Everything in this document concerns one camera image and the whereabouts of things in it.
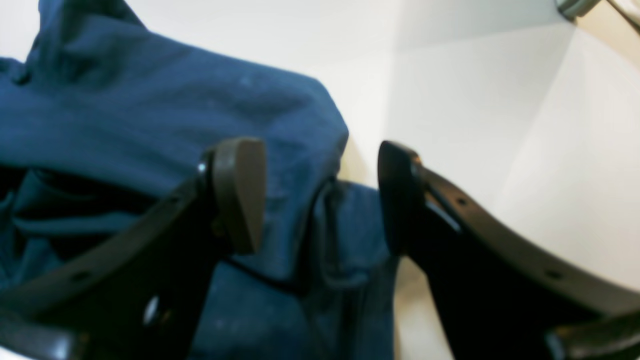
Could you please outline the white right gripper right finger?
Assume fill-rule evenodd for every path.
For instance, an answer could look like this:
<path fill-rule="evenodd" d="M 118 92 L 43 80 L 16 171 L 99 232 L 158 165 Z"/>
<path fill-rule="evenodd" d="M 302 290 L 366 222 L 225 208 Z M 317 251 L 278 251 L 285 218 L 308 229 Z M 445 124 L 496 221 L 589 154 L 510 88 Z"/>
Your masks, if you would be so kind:
<path fill-rule="evenodd" d="M 526 240 L 414 150 L 381 143 L 387 246 L 426 275 L 456 360 L 637 360 L 639 292 Z"/>

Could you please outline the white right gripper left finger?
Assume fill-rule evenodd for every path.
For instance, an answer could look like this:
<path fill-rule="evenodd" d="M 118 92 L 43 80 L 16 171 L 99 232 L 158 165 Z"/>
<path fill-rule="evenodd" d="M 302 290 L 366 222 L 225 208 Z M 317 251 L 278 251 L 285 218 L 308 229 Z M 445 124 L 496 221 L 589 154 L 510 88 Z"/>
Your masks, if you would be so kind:
<path fill-rule="evenodd" d="M 266 145 L 235 137 L 137 223 L 1 296 L 1 349 L 22 360 L 184 360 L 218 262 L 262 242 Z"/>

